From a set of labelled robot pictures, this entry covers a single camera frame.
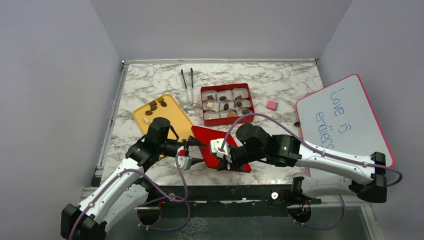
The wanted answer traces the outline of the red box lid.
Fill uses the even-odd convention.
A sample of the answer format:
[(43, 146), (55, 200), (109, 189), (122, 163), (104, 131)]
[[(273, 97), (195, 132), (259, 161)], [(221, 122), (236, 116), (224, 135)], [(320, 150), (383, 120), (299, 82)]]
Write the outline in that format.
[[(217, 158), (216, 155), (212, 153), (213, 145), (211, 145), (212, 143), (211, 141), (223, 139), (226, 135), (226, 132), (207, 128), (207, 127), (202, 127), (202, 126), (194, 126), (194, 125), (191, 127), (191, 130), (192, 130), (193, 136), (197, 140), (205, 144), (205, 146), (199, 147), (201, 155), (205, 162), (205, 165), (210, 169), (218, 170), (221, 160), (220, 158)], [(236, 141), (233, 139), (231, 135), (228, 137), (226, 143), (229, 146), (238, 147)], [(251, 170), (252, 170), (251, 166), (248, 163), (246, 163), (243, 166), (239, 167), (238, 169), (237, 168), (230, 169), (229, 171), (250, 173)]]

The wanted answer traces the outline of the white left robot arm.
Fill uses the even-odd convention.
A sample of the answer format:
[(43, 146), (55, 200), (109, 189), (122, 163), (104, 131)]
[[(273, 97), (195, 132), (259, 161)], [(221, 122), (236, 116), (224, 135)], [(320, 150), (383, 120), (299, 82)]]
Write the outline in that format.
[(185, 203), (188, 198), (186, 182), (183, 183), (183, 197), (171, 196), (146, 175), (160, 156), (173, 157), (179, 173), (187, 170), (193, 160), (189, 156), (189, 147), (204, 145), (193, 136), (182, 141), (169, 139), (169, 131), (173, 130), (168, 119), (154, 118), (147, 133), (128, 149), (108, 179), (85, 200), (77, 205), (69, 203), (62, 210), (61, 237), (66, 240), (103, 240), (109, 229), (131, 209), (155, 203), (157, 192), (162, 199)]

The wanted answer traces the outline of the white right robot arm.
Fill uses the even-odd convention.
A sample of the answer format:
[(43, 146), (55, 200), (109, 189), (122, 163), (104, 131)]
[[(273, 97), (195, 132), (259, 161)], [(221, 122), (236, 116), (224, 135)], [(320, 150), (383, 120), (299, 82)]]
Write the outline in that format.
[(276, 167), (317, 169), (330, 176), (295, 177), (288, 190), (289, 199), (303, 201), (326, 195), (351, 195), (370, 203), (387, 201), (386, 156), (343, 153), (287, 134), (270, 135), (262, 127), (244, 123), (236, 131), (241, 146), (223, 138), (209, 143), (210, 152), (220, 160), (217, 170), (240, 169), (245, 164), (265, 160)]

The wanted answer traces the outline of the red chocolate box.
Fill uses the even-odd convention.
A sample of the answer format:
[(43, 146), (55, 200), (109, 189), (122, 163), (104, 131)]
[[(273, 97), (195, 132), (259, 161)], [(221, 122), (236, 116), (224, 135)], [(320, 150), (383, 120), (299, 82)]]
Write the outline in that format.
[(255, 112), (247, 83), (202, 86), (200, 100), (206, 127), (231, 125), (239, 117)]

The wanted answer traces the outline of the white paper cup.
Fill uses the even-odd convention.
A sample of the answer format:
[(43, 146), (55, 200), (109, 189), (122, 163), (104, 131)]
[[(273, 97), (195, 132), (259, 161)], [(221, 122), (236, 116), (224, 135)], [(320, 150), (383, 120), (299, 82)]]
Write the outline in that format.
[(251, 113), (252, 113), (252, 111), (249, 110), (248, 108), (239, 108), (239, 109), (236, 110), (237, 116), (240, 116), (240, 117), (247, 115), (247, 114), (251, 114)]
[(219, 111), (233, 111), (235, 109), (235, 102), (232, 100), (229, 101), (221, 101), (219, 103)]
[(220, 118), (221, 118), (221, 116), (220, 116), (220, 113), (219, 113), (219, 112), (215, 112), (215, 111), (206, 111), (206, 112), (203, 114), (203, 118), (204, 118), (205, 120), (212, 120), (212, 119), (220, 119)]
[(232, 117), (236, 117), (237, 113), (234, 110), (229, 109), (229, 110), (220, 111), (219, 115), (221, 118), (232, 118)]
[[(236, 106), (236, 102), (239, 102), (239, 101), (242, 102), (241, 107)], [(248, 99), (238, 99), (234, 102), (234, 106), (236, 107), (236, 109), (241, 109), (241, 108), (249, 109), (252, 105)]]
[(208, 100), (202, 103), (202, 109), (205, 112), (218, 112), (220, 109), (220, 103), (216, 100)]
[(207, 90), (201, 93), (202, 102), (205, 101), (215, 101), (217, 99), (217, 91)]
[(236, 101), (235, 98), (239, 95), (242, 96), (242, 99), (248, 99), (250, 96), (249, 91), (246, 88), (234, 88), (232, 90), (232, 94), (233, 94), (234, 101)]
[(226, 100), (223, 100), (223, 101), (233, 101), (234, 100), (233, 92), (231, 90), (218, 91), (217, 94), (216, 94), (216, 99), (219, 102), (223, 102), (223, 101), (220, 100), (221, 96), (226, 96)]

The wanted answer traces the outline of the yellow plastic tray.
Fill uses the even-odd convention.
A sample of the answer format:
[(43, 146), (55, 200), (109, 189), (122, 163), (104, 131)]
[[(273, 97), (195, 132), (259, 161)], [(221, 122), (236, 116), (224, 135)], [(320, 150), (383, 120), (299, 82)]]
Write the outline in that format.
[(146, 134), (154, 118), (162, 117), (170, 121), (179, 141), (194, 136), (193, 123), (171, 94), (164, 94), (137, 108), (133, 117), (141, 131)]

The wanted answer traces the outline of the pink whiteboard eraser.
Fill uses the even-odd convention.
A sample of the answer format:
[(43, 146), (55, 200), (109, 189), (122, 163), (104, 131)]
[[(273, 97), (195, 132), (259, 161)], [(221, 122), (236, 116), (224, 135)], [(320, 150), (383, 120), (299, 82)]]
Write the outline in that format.
[(271, 111), (276, 111), (278, 108), (278, 103), (275, 101), (268, 101), (266, 104), (266, 108), (271, 110)]

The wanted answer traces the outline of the pink framed whiteboard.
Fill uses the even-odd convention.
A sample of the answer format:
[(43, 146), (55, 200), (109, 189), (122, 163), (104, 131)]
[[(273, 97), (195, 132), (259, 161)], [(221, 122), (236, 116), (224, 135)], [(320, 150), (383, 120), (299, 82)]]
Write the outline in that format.
[(351, 74), (296, 102), (302, 138), (312, 144), (348, 154), (385, 154), (386, 166), (395, 157), (358, 74)]

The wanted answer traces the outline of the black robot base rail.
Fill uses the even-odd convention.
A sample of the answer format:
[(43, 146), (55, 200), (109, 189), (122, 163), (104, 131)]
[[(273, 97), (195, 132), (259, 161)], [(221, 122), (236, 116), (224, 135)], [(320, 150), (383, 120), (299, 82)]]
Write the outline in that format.
[(309, 206), (321, 203), (319, 199), (301, 196), (291, 184), (189, 185), (187, 204), (166, 199), (147, 180), (140, 179), (134, 184), (147, 190), (147, 205), (137, 211), (142, 217), (287, 217), (300, 214), (302, 220), (308, 220), (311, 216)]

